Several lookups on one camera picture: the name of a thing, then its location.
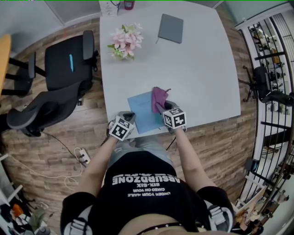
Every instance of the pink cloth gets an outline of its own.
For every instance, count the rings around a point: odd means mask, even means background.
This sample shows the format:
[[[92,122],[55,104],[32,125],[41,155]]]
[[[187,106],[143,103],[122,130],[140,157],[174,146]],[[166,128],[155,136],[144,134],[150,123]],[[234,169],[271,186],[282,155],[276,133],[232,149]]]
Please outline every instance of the pink cloth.
[[[167,93],[168,90],[162,90],[159,87],[153,87],[152,89],[152,112],[159,113],[158,108],[156,107],[156,103],[159,103],[164,108],[164,103],[169,96]]]

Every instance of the bottle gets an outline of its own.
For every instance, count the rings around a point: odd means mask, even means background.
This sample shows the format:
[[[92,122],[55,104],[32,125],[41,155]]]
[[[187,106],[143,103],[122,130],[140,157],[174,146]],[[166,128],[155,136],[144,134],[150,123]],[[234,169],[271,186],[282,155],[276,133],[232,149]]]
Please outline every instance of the bottle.
[[[124,1],[124,8],[126,10],[132,10],[134,8],[135,1]]]

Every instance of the white cable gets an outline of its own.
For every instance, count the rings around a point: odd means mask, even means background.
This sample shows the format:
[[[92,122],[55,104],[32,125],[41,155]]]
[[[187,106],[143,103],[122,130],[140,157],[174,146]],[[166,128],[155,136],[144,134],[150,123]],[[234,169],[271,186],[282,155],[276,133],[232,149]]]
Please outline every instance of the white cable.
[[[75,150],[76,150],[76,149],[80,149],[80,150],[81,150],[81,148],[76,147],[76,148],[74,149],[74,151],[73,151],[75,157],[76,157],[77,160],[79,161],[77,155],[75,154]],[[78,184],[78,182],[77,182],[73,177],[79,177],[79,176],[81,176],[82,173],[83,173],[83,165],[82,165],[81,163],[79,163],[79,164],[81,165],[81,173],[80,173],[80,174],[77,174],[77,175],[69,175],[69,176],[65,176],[65,175],[59,175],[59,176],[47,176],[47,175],[40,174],[40,173],[38,173],[38,172],[36,172],[36,171],[30,169],[30,168],[27,167],[25,164],[23,164],[23,163],[21,163],[19,160],[15,159],[13,156],[11,156],[11,155],[9,155],[9,156],[12,157],[12,158],[13,158],[16,162],[18,162],[19,164],[23,165],[26,169],[30,170],[31,172],[34,172],[36,175],[43,176],[43,177],[50,178],[50,179],[56,179],[56,178],[64,177],[64,185],[65,185],[65,187],[67,187],[67,188],[68,188],[69,190],[71,190],[71,191],[74,191],[74,189],[72,189],[72,188],[70,188],[70,187],[67,186],[67,184],[66,184],[66,180],[67,180],[67,179],[71,179],[71,180],[73,180],[76,184]]]

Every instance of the gray notebook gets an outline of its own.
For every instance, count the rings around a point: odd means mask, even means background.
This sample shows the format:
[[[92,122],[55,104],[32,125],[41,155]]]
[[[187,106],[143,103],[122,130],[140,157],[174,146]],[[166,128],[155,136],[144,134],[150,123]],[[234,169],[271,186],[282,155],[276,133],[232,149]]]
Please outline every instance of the gray notebook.
[[[184,20],[162,14],[158,37],[176,43],[182,43]]]

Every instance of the pink flower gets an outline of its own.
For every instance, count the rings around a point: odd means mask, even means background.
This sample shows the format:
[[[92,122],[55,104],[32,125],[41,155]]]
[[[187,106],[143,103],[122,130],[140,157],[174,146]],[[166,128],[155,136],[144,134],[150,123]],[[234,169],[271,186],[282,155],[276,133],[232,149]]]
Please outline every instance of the pink flower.
[[[126,46],[124,49],[120,49],[120,51],[123,51],[123,57],[127,57],[128,55],[134,56],[133,50],[130,48],[130,46]]]
[[[137,24],[136,22],[135,22],[135,27],[138,28],[138,29],[142,29],[141,25]]]
[[[136,40],[141,43],[142,42],[142,39],[144,39],[141,35],[141,32],[135,32],[135,37],[136,37]]]
[[[127,43],[133,43],[136,40],[136,37],[134,34],[126,33],[125,34],[125,41]]]
[[[140,42],[142,42],[142,40],[141,40],[141,41],[136,40],[136,41],[132,42],[132,43],[130,44],[130,48],[131,48],[132,50],[134,50],[135,47],[142,48]]]
[[[125,32],[123,29],[116,28],[115,33],[110,35],[113,36],[113,40],[116,44],[125,43]]]
[[[115,42],[114,42],[114,47],[115,47],[115,49],[117,49],[117,48],[125,48],[125,42],[120,42],[120,41],[118,41],[118,40],[115,40]]]

